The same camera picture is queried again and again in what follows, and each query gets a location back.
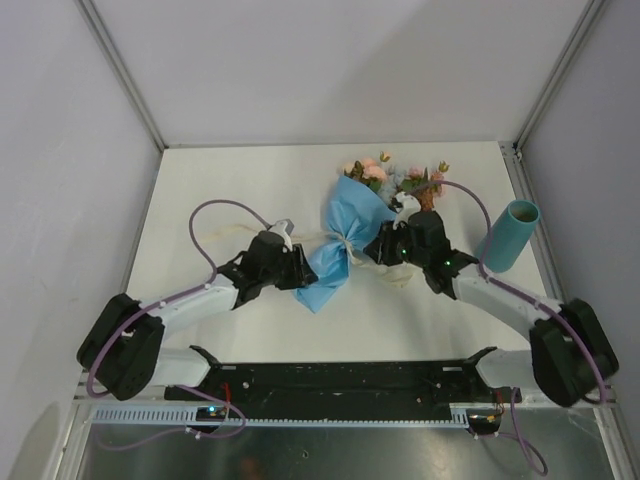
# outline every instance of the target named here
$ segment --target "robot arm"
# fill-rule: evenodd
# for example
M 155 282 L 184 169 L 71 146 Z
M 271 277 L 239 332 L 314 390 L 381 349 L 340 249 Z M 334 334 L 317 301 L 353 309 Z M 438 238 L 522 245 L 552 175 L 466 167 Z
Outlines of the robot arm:
M 118 400 L 128 400 L 147 386 L 200 385 L 216 359 L 200 347 L 169 349 L 163 342 L 183 328 L 243 306 L 266 286 L 291 290 L 317 281 L 302 246 L 289 237 L 292 228 L 288 220 L 276 222 L 258 233 L 247 251 L 220 266 L 204 288 L 146 311 L 108 351 L 98 381 Z M 78 362 L 91 368 L 118 327 L 155 303 L 138 302 L 124 293 L 113 297 L 80 347 Z
M 584 356 L 550 313 L 562 316 L 575 330 L 603 378 L 618 370 L 611 345 L 586 302 L 576 299 L 562 304 L 527 292 L 492 272 L 487 271 L 489 277 L 483 276 L 476 258 L 451 248 L 435 211 L 419 211 L 417 200 L 404 193 L 396 199 L 398 218 L 380 227 L 365 254 L 378 264 L 407 262 L 420 267 L 435 293 L 490 313 L 531 343 L 531 352 L 496 350 L 480 361 L 478 372 L 489 386 L 537 384 L 562 406 L 573 405 L 596 387 L 595 375 Z M 514 295 L 514 291 L 525 295 Z M 523 297 L 533 298 L 534 303 Z M 545 311 L 537 308 L 540 305 Z

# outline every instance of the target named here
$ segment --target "teal vase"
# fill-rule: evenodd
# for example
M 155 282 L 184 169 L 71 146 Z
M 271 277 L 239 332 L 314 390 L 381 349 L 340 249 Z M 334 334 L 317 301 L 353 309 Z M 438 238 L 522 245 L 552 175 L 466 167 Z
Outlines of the teal vase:
M 516 262 L 540 221 L 540 210 L 535 203 L 514 200 L 504 209 L 491 227 L 491 243 L 485 265 L 496 273 L 509 270 Z M 475 249 L 480 258 L 487 237 Z

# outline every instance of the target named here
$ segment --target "tabletop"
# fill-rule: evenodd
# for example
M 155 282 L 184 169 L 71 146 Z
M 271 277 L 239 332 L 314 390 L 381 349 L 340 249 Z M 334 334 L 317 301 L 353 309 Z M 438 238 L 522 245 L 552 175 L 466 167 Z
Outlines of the tabletop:
M 399 167 L 435 168 L 477 193 L 496 219 L 515 198 L 497 142 L 305 145 L 168 149 L 164 152 L 127 293 L 158 298 L 204 281 L 207 263 L 188 234 L 191 212 L 215 198 L 243 202 L 270 222 L 290 218 L 294 234 L 323 229 L 322 211 L 340 166 L 380 151 Z M 478 205 L 448 188 L 438 199 L 452 246 L 473 252 L 486 234 Z M 252 234 L 212 240 L 225 225 L 260 225 L 243 210 L 213 205 L 200 212 L 195 232 L 222 264 L 246 249 Z M 305 244 L 309 255 L 315 244 Z M 542 279 L 530 245 L 503 275 L 537 293 Z M 477 308 L 435 295 L 420 271 L 404 287 L 354 267 L 347 283 L 317 314 L 290 292 L 266 288 L 242 308 L 212 315 L 165 345 L 199 345 L 223 362 L 436 360 L 468 357 L 486 346 L 528 348 L 515 331 Z

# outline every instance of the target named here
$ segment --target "blue wrapping paper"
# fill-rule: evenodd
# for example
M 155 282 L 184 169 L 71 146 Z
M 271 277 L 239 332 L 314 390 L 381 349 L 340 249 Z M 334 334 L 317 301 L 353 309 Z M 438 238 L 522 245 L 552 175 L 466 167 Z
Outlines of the blue wrapping paper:
M 382 222 L 395 217 L 369 187 L 343 175 L 329 198 L 325 223 L 329 230 L 345 237 L 355 250 L 362 251 L 376 238 Z M 294 295 L 316 313 L 349 277 L 351 264 L 346 245 L 341 240 L 331 240 L 311 255 L 309 265 L 318 281 L 296 289 Z

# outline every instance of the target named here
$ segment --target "cream ribbon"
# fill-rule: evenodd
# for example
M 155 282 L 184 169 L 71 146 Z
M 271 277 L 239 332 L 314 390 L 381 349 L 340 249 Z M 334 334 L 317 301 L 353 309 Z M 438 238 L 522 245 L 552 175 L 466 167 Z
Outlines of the cream ribbon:
M 250 227 L 241 223 L 235 223 L 233 225 L 227 225 L 216 230 L 213 233 L 205 235 L 204 237 L 202 237 L 202 239 L 200 239 L 200 243 L 202 245 L 206 245 L 208 243 L 216 242 L 224 237 L 228 237 L 239 232 L 246 232 L 257 235 L 260 230 L 261 229 Z M 293 240 L 294 243 L 308 243 L 313 242 L 314 240 L 322 240 L 327 238 L 339 240 L 344 244 L 345 248 L 347 249 L 349 262 L 352 265 L 372 270 L 384 282 L 395 287 L 404 287 L 407 283 L 409 283 L 409 280 L 411 280 L 411 277 L 413 277 L 413 274 L 415 273 L 416 267 L 413 267 L 411 265 L 403 264 L 397 265 L 395 267 L 387 267 L 386 265 L 377 265 L 373 263 L 373 261 L 368 259 L 364 260 L 358 258 L 358 256 L 354 254 L 354 249 L 351 242 L 338 232 L 321 231 L 309 235 L 291 235 L 291 240 Z

